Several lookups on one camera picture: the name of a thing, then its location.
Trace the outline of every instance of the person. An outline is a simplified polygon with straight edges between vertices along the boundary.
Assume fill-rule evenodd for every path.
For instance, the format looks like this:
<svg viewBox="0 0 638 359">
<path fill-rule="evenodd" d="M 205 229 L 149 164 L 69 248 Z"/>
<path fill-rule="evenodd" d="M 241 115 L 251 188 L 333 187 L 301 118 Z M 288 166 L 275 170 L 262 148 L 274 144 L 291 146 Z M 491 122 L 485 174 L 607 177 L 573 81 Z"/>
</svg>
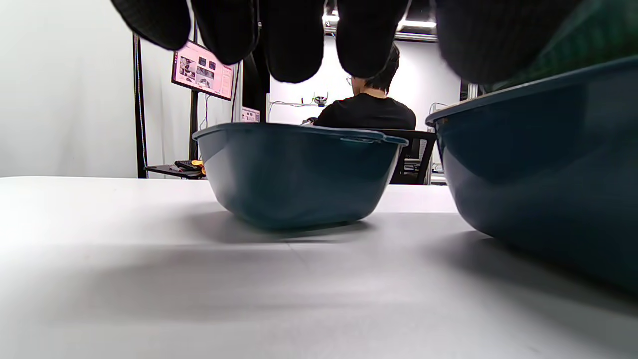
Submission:
<svg viewBox="0 0 638 359">
<path fill-rule="evenodd" d="M 388 97 L 390 83 L 398 68 L 399 49 L 393 45 L 385 68 L 368 79 L 349 77 L 354 96 L 326 106 L 314 126 L 414 130 L 417 126 L 414 112 Z"/>
</svg>

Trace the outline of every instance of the plastic bowl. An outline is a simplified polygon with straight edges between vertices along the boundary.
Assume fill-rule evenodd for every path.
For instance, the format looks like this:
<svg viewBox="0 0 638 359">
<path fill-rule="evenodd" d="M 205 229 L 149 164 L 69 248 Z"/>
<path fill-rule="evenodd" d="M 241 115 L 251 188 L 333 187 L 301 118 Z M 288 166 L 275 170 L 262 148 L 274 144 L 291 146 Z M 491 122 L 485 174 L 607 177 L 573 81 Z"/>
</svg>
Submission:
<svg viewBox="0 0 638 359">
<path fill-rule="evenodd" d="M 427 117 L 475 229 L 638 293 L 638 57 Z"/>
<path fill-rule="evenodd" d="M 219 203 L 267 229 L 368 216 L 408 144 L 374 131 L 272 123 L 225 123 L 193 138 Z"/>
</svg>

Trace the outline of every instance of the monitor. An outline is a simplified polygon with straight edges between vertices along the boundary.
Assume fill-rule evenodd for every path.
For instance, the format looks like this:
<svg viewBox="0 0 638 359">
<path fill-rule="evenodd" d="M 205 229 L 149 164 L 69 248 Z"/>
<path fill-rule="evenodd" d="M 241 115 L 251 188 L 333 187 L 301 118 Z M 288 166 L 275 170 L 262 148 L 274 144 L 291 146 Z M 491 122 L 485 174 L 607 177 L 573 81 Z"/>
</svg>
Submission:
<svg viewBox="0 0 638 359">
<path fill-rule="evenodd" d="M 259 111 L 249 109 L 248 107 L 241 108 L 241 121 L 242 122 L 259 122 Z"/>
<path fill-rule="evenodd" d="M 234 72 L 233 67 L 220 63 L 212 52 L 191 41 L 174 53 L 172 82 L 195 91 L 230 101 Z"/>
</svg>

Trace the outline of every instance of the office chair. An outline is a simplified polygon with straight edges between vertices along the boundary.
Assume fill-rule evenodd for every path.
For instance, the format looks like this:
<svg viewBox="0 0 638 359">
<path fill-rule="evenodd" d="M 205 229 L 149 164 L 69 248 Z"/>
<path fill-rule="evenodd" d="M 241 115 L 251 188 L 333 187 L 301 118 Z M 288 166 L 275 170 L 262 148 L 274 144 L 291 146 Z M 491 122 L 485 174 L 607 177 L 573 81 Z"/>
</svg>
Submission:
<svg viewBox="0 0 638 359">
<path fill-rule="evenodd" d="M 401 137 L 408 140 L 409 145 L 401 148 L 397 165 L 394 168 L 394 174 L 390 180 L 391 185 L 425 185 L 426 176 L 430 168 L 430 158 L 436 141 L 436 134 L 432 132 L 414 131 L 414 130 L 391 130 L 391 129 L 372 129 L 379 131 L 388 136 Z M 406 157 L 419 158 L 419 170 L 415 173 L 405 169 Z"/>
</svg>

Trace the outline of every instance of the glove finger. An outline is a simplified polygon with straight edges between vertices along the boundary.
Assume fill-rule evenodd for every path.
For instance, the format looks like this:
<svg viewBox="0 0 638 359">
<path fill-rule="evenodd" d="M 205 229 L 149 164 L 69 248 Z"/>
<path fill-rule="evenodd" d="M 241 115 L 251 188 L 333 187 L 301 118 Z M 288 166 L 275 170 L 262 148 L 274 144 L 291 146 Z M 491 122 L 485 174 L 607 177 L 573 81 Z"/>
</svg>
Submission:
<svg viewBox="0 0 638 359">
<path fill-rule="evenodd" d="M 191 0 L 202 40 L 226 65 L 238 63 L 258 40 L 256 0 Z"/>
<path fill-rule="evenodd" d="M 168 50 L 184 47 L 191 32 L 185 0 L 111 0 L 128 27 Z"/>
<path fill-rule="evenodd" d="M 350 75 L 368 78 L 385 67 L 408 0 L 339 0 L 337 52 Z"/>
<path fill-rule="evenodd" d="M 261 1 L 266 61 L 277 81 L 302 82 L 321 67 L 324 3 L 325 0 Z"/>
<path fill-rule="evenodd" d="M 538 56 L 581 0 L 438 0 L 441 56 L 461 78 L 493 84 Z"/>
</svg>

